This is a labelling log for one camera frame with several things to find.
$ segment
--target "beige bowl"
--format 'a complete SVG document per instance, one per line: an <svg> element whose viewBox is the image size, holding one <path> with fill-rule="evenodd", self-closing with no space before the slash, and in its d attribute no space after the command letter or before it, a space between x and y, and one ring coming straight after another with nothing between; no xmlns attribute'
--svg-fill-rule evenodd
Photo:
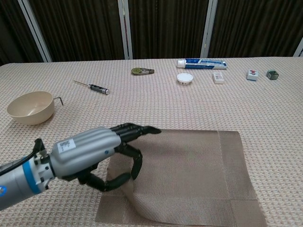
<svg viewBox="0 0 303 227"><path fill-rule="evenodd" d="M45 122L54 113L54 98L46 91L35 91L16 98L7 112L14 120L25 125Z"/></svg>

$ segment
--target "small white box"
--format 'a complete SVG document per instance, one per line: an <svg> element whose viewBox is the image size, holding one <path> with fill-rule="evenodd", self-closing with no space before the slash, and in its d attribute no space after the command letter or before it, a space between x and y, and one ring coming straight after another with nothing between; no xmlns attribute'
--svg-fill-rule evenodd
<svg viewBox="0 0 303 227"><path fill-rule="evenodd" d="M252 81L257 81L259 77L259 73L256 70L248 70L247 72L247 79Z"/></svg>
<svg viewBox="0 0 303 227"><path fill-rule="evenodd" d="M224 83L224 78L221 72L214 72L213 73L214 83L215 84L222 84Z"/></svg>

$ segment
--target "black curtain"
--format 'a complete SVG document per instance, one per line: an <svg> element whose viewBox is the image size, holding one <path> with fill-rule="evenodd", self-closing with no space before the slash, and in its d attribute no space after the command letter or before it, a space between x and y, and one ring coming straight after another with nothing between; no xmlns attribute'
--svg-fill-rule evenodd
<svg viewBox="0 0 303 227"><path fill-rule="evenodd" d="M17 0L0 1L0 31L0 66L43 61Z"/></svg>
<svg viewBox="0 0 303 227"><path fill-rule="evenodd" d="M208 0L129 0L133 58L200 57Z"/></svg>
<svg viewBox="0 0 303 227"><path fill-rule="evenodd" d="M53 61L124 59L116 0L29 0Z"/></svg>
<svg viewBox="0 0 303 227"><path fill-rule="evenodd" d="M219 0L209 58L293 56L303 0Z"/></svg>

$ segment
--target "screwdriver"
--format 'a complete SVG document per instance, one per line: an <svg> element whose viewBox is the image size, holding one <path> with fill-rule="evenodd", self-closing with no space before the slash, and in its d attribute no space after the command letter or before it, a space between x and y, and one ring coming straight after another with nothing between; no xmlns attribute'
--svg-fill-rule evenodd
<svg viewBox="0 0 303 227"><path fill-rule="evenodd" d="M105 95L108 95L109 94L109 90L104 88L104 87L99 87L97 85L94 85L94 84L84 84L84 83L81 83L81 82L78 82L78 81L75 81L74 82L78 83L78 84L81 84L81 85L84 85L84 86L88 86L91 90L93 91L98 91L102 94L105 94Z"/></svg>

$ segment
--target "white lid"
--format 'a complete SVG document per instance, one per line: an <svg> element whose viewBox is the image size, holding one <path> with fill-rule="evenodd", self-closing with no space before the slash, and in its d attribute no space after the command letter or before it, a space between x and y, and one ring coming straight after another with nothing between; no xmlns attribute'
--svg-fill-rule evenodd
<svg viewBox="0 0 303 227"><path fill-rule="evenodd" d="M189 73L180 73L177 75L177 80L182 83L189 83L194 79L194 77Z"/></svg>
<svg viewBox="0 0 303 227"><path fill-rule="evenodd" d="M185 59L178 59L178 68L185 68Z"/></svg>

